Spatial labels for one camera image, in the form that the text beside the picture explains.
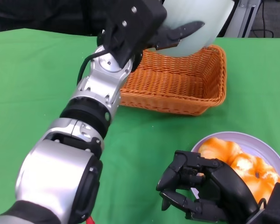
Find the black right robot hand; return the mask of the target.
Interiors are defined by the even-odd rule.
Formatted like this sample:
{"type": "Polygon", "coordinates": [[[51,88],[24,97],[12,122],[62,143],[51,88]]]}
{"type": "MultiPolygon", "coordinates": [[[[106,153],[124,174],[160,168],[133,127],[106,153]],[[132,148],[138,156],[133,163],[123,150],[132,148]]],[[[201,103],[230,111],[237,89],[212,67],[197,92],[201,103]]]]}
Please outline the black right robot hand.
{"type": "Polygon", "coordinates": [[[156,190],[162,210],[174,206],[186,219],[229,224],[246,224],[260,208],[240,176],[219,159],[200,153],[175,151],[156,190]]]}

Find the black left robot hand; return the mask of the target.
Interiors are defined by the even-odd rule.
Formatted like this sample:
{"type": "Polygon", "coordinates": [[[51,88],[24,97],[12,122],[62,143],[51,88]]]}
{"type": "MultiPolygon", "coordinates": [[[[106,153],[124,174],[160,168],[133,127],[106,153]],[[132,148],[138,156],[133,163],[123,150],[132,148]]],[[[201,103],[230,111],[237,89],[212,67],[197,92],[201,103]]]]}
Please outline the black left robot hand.
{"type": "Polygon", "coordinates": [[[174,29],[161,26],[147,42],[146,49],[162,50],[176,47],[182,39],[192,35],[204,25],[203,21],[192,21],[174,29]]]}

